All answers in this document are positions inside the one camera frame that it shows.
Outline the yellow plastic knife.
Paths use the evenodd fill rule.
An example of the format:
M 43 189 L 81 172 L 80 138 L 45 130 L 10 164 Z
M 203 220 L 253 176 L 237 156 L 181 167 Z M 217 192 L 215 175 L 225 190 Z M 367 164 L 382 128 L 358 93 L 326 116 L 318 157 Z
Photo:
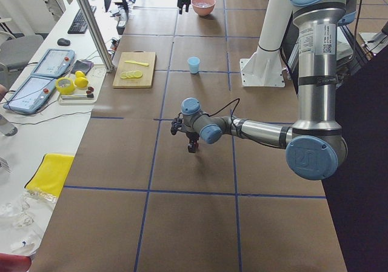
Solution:
M 141 65 L 144 67 L 149 67 L 149 65 L 150 65 L 148 62 L 139 62 L 139 61 L 133 61 L 133 60 L 125 60 L 124 62 L 128 63 L 128 64 Z

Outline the purple dark wallet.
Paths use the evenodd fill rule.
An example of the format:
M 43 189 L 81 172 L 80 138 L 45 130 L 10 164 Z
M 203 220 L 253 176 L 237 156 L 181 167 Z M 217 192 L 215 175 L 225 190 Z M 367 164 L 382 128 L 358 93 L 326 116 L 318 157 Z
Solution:
M 75 74 L 77 71 L 82 71 L 85 75 L 93 68 L 94 63 L 92 61 L 77 60 L 71 69 L 71 74 Z

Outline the yellow tape roll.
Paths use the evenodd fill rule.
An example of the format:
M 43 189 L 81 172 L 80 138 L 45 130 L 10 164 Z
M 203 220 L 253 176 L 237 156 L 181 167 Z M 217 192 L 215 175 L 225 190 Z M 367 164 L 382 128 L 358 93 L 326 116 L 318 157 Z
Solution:
M 76 88 L 74 81 L 67 77 L 58 78 L 55 87 L 61 95 L 71 95 Z

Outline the wooden cutting board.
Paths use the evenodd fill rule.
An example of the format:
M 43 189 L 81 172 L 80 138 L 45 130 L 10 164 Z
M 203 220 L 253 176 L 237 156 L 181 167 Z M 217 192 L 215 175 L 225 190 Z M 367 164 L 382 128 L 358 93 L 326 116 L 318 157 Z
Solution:
M 128 64 L 125 60 L 133 60 L 139 62 L 148 62 L 149 67 L 141 65 Z M 113 88 L 151 88 L 153 84 L 153 74 L 155 70 L 156 53 L 155 52 L 122 52 L 115 78 L 113 80 Z M 123 71 L 141 70 L 143 73 L 140 79 L 121 79 L 120 74 Z

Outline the upper teach pendant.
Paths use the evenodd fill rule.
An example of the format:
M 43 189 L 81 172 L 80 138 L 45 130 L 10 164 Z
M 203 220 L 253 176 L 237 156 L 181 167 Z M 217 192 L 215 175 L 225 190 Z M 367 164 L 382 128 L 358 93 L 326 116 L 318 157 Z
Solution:
M 33 69 L 32 74 L 48 78 L 60 78 L 70 67 L 74 58 L 75 52 L 73 50 L 48 49 Z

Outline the pink bowl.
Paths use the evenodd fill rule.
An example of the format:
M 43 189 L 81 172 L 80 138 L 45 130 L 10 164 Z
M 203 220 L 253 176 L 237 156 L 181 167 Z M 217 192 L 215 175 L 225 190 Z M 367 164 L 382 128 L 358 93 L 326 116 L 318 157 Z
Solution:
M 193 10 L 199 16 L 207 16 L 211 14 L 215 7 L 215 4 L 215 0 L 192 0 Z

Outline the lower teach pendant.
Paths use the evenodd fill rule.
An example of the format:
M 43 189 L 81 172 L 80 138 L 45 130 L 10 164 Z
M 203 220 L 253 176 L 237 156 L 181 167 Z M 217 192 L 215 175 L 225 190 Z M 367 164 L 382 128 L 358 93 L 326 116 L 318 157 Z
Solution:
M 30 75 L 3 108 L 23 114 L 36 113 L 56 90 L 56 79 Z

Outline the yellow cloth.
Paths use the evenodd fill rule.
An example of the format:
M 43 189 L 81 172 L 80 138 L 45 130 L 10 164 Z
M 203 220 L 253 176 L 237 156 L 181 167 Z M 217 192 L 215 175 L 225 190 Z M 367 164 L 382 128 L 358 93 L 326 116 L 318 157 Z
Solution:
M 74 158 L 74 155 L 67 154 L 45 154 L 37 171 L 24 188 L 59 197 Z

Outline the clear ice cubes pile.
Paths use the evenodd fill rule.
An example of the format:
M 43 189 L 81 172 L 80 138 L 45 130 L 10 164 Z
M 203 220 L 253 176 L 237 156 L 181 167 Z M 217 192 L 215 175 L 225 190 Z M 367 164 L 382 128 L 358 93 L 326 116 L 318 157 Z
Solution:
M 193 5 L 199 8 L 208 8 L 211 6 L 211 4 L 207 2 L 207 0 L 195 0 Z

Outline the white tray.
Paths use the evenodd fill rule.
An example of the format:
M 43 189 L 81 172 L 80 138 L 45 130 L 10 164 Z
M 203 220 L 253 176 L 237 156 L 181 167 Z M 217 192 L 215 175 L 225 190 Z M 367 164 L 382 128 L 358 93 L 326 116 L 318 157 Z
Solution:
M 97 101 L 98 92 L 96 90 L 75 90 L 70 95 L 60 95 L 58 102 L 61 105 L 92 105 Z

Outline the lemon slices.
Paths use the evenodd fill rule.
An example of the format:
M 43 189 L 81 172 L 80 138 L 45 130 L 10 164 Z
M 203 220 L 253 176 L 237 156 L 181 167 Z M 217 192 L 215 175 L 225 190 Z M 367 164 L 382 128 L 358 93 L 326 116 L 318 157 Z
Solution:
M 141 70 L 123 71 L 120 74 L 121 79 L 140 79 L 142 76 L 143 73 Z

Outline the light blue cup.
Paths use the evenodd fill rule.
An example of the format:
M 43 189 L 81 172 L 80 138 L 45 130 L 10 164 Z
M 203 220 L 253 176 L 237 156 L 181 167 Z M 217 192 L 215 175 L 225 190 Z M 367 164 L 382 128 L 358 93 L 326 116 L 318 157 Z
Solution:
M 187 59 L 187 63 L 189 66 L 189 72 L 191 74 L 197 74 L 199 72 L 200 59 L 199 57 L 192 56 Z

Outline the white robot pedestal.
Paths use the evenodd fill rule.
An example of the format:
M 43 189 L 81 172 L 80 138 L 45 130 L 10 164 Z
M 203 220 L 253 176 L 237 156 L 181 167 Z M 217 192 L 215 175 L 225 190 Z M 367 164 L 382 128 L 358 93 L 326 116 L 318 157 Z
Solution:
M 269 0 L 258 47 L 240 60 L 244 87 L 284 87 L 280 48 L 292 15 L 290 0 Z

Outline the grey office chair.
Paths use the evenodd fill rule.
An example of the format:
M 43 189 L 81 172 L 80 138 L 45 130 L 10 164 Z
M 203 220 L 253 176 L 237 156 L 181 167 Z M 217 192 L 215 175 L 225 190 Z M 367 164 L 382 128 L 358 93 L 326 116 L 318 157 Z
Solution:
M 10 87 L 10 72 L 22 71 L 44 42 L 41 35 L 27 35 L 17 38 L 9 32 L 1 30 L 4 41 L 1 42 L 1 73 L 4 85 Z

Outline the yellow lemon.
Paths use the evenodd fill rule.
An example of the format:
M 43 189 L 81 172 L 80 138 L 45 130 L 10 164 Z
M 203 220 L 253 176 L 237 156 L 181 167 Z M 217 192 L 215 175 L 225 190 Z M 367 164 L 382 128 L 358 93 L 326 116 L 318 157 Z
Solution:
M 78 88 L 86 88 L 89 84 L 89 80 L 86 77 L 77 77 L 74 81 Z
M 75 72 L 75 77 L 76 78 L 84 78 L 85 77 L 85 73 L 83 71 L 78 70 L 78 71 Z

